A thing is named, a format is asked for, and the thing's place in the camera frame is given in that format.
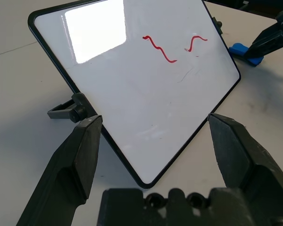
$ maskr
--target blue object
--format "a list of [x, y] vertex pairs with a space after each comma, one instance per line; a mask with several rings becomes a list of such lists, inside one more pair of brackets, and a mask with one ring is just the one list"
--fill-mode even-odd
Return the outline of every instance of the blue object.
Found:
[[[242, 45], [241, 43], [235, 43], [232, 47], [229, 48], [229, 51], [230, 53], [236, 54], [238, 56], [243, 56], [248, 49], [249, 49], [248, 47]], [[250, 61], [254, 65], [258, 65], [262, 62], [263, 59], [264, 56], [259, 58], [245, 59], [245, 60]]]

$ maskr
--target table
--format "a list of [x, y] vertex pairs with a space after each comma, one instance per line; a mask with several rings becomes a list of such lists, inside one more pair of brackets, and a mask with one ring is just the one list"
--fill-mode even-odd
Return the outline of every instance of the table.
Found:
[[[275, 20], [206, 3], [222, 21], [228, 46], [250, 46]], [[242, 79], [216, 111], [244, 124], [283, 170], [283, 49], [265, 57], [256, 68], [237, 61]], [[74, 128], [66, 120], [51, 120], [46, 112], [67, 101], [71, 91], [38, 43], [0, 56], [0, 226], [15, 225], [50, 157]], [[207, 196], [224, 182], [206, 124], [152, 192], [167, 197], [171, 188]], [[78, 207], [73, 226], [96, 225], [105, 189], [138, 187], [105, 139], [90, 198]]]

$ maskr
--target red wavy line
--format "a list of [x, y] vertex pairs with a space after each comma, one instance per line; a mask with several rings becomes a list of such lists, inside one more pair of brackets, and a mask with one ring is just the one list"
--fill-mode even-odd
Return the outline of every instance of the red wavy line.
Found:
[[200, 37], [200, 36], [198, 36], [198, 35], [193, 36], [193, 37], [192, 37], [192, 40], [191, 40], [191, 46], [190, 46], [189, 49], [186, 49], [186, 48], [185, 48], [186, 51], [188, 51], [188, 52], [191, 52], [191, 51], [192, 51], [194, 39], [202, 39], [202, 40], [204, 40], [204, 41], [207, 41], [207, 39], [204, 39], [204, 38], [202, 38], [202, 37]]
[[156, 46], [150, 36], [147, 35], [147, 36], [143, 37], [143, 39], [145, 39], [145, 40], [149, 39], [150, 42], [152, 43], [153, 47], [154, 47], [155, 49], [160, 50], [160, 51], [162, 52], [162, 54], [164, 55], [165, 59], [166, 59], [169, 63], [175, 63], [175, 62], [177, 61], [177, 60], [169, 60], [168, 57], [166, 56], [164, 50], [163, 50], [161, 47]]

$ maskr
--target white board surface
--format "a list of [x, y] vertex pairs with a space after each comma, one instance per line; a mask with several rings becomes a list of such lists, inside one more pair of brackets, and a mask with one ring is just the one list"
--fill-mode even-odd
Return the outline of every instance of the white board surface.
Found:
[[97, 1], [35, 26], [145, 184], [239, 80], [201, 0]]

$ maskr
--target black whiteboard frame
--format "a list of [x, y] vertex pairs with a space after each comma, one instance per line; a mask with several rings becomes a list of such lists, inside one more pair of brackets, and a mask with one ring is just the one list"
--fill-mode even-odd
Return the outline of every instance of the black whiteboard frame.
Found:
[[[54, 7], [50, 7], [50, 8], [45, 8], [45, 9], [41, 9], [41, 10], [37, 10], [35, 12], [32, 12], [29, 17], [28, 17], [28, 27], [31, 30], [31, 32], [33, 33], [33, 35], [35, 36], [35, 38], [37, 39], [37, 41], [39, 42], [39, 44], [42, 46], [42, 48], [44, 49], [44, 51], [46, 52], [46, 54], [48, 55], [48, 57], [51, 59], [51, 61], [53, 62], [53, 64], [55, 65], [55, 67], [57, 68], [57, 70], [59, 71], [59, 73], [62, 75], [62, 77], [64, 78], [64, 80], [66, 81], [66, 83], [68, 84], [68, 86], [70, 87], [70, 89], [74, 92], [74, 93], [78, 93], [80, 92], [80, 90], [78, 89], [78, 87], [76, 86], [76, 84], [74, 83], [74, 81], [71, 79], [71, 77], [69, 76], [69, 74], [67, 73], [67, 71], [63, 68], [62, 64], [59, 62], [59, 60], [57, 59], [57, 57], [54, 55], [54, 53], [51, 51], [50, 47], [47, 45], [46, 41], [44, 40], [44, 38], [41, 36], [41, 34], [39, 33], [38, 29], [36, 28], [36, 26], [34, 25], [34, 21], [38, 16], [44, 15], [44, 14], [48, 14], [48, 13], [52, 13], [52, 12], [56, 12], [56, 11], [60, 11], [60, 10], [64, 10], [64, 9], [68, 9], [68, 8], [72, 8], [72, 7], [76, 7], [76, 6], [80, 6], [80, 5], [84, 5], [84, 4], [88, 4], [88, 3], [92, 3], [92, 2], [97, 2], [97, 1], [101, 1], [101, 0], [80, 0], [80, 1], [76, 1], [76, 2], [71, 2], [71, 3], [67, 3], [67, 4], [63, 4], [63, 5], [59, 5], [59, 6], [54, 6]], [[208, 15], [210, 16], [211, 20], [212, 20], [212, 16], [207, 8], [207, 6], [205, 5], [204, 1], [202, 0], [202, 3], [206, 9], [206, 11], [208, 12]], [[226, 93], [226, 95], [221, 99], [221, 101], [216, 105], [216, 107], [213, 109], [212, 113], [215, 112], [215, 110], [221, 105], [221, 103], [225, 100], [225, 98], [230, 94], [230, 92], [235, 88], [235, 86], [238, 84], [238, 82], [241, 80], [241, 73], [233, 59], [233, 57], [231, 56], [225, 41], [223, 40], [222, 36], [219, 35], [224, 46], [226, 47], [228, 54], [230, 55], [238, 73], [239, 73], [239, 79], [236, 81], [236, 83], [230, 88], [230, 90]], [[204, 126], [204, 124], [207, 122], [207, 118], [205, 118], [203, 120], [203, 122], [198, 126], [198, 128], [194, 131], [194, 133], [190, 136], [190, 138], [184, 143], [184, 145], [179, 149], [179, 151], [174, 155], [174, 157], [171, 159], [171, 161], [163, 168], [163, 170], [155, 177], [155, 179], [149, 183], [146, 184], [144, 183], [141, 178], [138, 176], [138, 174], [136, 173], [136, 171], [134, 170], [134, 168], [131, 166], [131, 164], [129, 163], [129, 161], [126, 159], [126, 157], [124, 156], [124, 154], [122, 153], [122, 151], [120, 150], [120, 148], [117, 146], [117, 144], [115, 143], [115, 141], [113, 140], [112, 136], [108, 133], [108, 131], [106, 130], [106, 128], [104, 126], [102, 126], [102, 135], [104, 136], [104, 138], [108, 141], [108, 143], [110, 144], [110, 146], [112, 147], [112, 149], [115, 151], [115, 153], [117, 154], [117, 156], [119, 157], [119, 159], [122, 161], [122, 163], [125, 165], [125, 167], [127, 168], [127, 170], [130, 172], [131, 176], [134, 178], [134, 180], [136, 181], [136, 183], [142, 187], [142, 188], [151, 188], [153, 187], [158, 180], [163, 176], [163, 174], [167, 171], [167, 169], [172, 165], [172, 163], [177, 159], [177, 157], [181, 154], [181, 152], [183, 152], [183, 150], [186, 148], [186, 146], [192, 141], [192, 139], [196, 136], [196, 134], [199, 132], [199, 130]]]

